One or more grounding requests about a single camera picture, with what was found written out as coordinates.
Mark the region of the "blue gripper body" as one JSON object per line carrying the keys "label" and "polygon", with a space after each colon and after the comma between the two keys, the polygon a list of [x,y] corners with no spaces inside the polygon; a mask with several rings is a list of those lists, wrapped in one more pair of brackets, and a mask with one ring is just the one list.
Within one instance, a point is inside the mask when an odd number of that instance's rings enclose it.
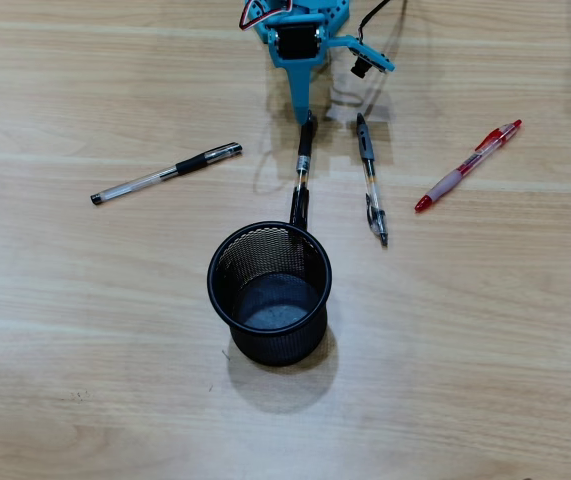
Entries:
{"label": "blue gripper body", "polygon": [[325,17],[304,13],[273,17],[266,22],[268,50],[277,68],[316,65],[322,59]]}

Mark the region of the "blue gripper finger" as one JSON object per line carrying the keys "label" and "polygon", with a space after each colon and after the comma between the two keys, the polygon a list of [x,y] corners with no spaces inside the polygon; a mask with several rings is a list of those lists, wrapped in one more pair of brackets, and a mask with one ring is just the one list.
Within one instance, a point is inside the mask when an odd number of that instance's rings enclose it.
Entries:
{"label": "blue gripper finger", "polygon": [[307,66],[290,66],[286,72],[294,117],[299,124],[305,124],[309,116],[311,69]]}

